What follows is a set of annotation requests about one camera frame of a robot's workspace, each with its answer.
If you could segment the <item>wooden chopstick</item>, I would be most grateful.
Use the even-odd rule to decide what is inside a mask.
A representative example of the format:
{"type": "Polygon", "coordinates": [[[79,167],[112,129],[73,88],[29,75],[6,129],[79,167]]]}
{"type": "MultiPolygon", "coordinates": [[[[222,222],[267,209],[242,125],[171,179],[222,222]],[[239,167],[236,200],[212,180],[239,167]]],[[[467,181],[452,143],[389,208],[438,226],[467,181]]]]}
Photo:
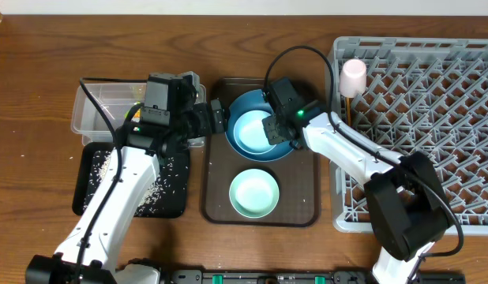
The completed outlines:
{"type": "Polygon", "coordinates": [[[347,116],[347,124],[351,126],[351,98],[346,97],[345,98],[345,110],[346,110],[346,116],[347,116]]]}

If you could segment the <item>pink cup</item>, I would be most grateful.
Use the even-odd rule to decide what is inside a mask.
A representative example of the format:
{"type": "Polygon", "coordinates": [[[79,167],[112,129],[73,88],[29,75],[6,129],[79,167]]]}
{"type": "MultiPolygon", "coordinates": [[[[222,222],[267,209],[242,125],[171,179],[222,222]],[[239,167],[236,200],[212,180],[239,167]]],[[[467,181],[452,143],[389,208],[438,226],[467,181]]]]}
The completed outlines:
{"type": "Polygon", "coordinates": [[[366,91],[366,64],[360,59],[350,59],[343,64],[340,73],[340,94],[354,98],[366,91]]]}

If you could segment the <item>mint green bowl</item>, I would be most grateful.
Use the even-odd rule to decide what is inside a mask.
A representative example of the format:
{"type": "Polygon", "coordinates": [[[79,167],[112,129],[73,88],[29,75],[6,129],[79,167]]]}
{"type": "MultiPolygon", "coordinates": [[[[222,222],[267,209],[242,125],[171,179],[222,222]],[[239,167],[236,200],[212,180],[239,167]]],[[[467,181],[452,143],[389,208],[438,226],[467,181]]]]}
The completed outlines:
{"type": "Polygon", "coordinates": [[[234,177],[228,195],[232,207],[241,216],[260,219],[275,210],[280,199],[280,186],[269,172],[248,169],[234,177]]]}

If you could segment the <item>yellow green snack wrapper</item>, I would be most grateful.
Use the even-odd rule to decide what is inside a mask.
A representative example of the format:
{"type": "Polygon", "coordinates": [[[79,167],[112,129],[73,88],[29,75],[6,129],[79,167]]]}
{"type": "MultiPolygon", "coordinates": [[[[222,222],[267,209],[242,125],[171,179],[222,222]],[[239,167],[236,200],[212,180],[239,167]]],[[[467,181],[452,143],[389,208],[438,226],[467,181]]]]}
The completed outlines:
{"type": "Polygon", "coordinates": [[[143,103],[133,104],[130,110],[126,113],[125,121],[132,121],[132,119],[136,116],[137,112],[139,112],[143,106],[144,106],[143,103]]]}

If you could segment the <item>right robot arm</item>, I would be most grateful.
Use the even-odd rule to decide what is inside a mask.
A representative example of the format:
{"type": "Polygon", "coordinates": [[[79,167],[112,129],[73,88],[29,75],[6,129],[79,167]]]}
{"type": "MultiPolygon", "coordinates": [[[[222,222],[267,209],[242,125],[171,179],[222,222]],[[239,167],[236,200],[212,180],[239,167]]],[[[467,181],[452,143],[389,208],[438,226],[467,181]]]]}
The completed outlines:
{"type": "Polygon", "coordinates": [[[374,236],[381,244],[372,269],[379,283],[413,283],[420,263],[454,225],[433,163],[421,152],[381,148],[346,125],[331,107],[309,100],[286,77],[265,83],[273,115],[263,121],[270,144],[289,142],[323,155],[364,189],[374,236]]]}

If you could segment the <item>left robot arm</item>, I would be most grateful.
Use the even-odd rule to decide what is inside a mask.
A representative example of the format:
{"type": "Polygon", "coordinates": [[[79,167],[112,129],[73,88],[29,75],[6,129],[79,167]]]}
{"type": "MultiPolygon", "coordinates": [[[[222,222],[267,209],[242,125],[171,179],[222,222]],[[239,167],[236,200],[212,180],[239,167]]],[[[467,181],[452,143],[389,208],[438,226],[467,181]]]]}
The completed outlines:
{"type": "Polygon", "coordinates": [[[162,173],[177,185],[189,176],[189,143],[227,130],[229,110],[214,99],[197,101],[196,73],[151,73],[145,100],[133,105],[118,128],[110,127],[113,150],[94,196],[53,256],[35,255],[27,283],[166,283],[167,273],[150,260],[117,268],[119,251],[139,204],[162,173]]]}

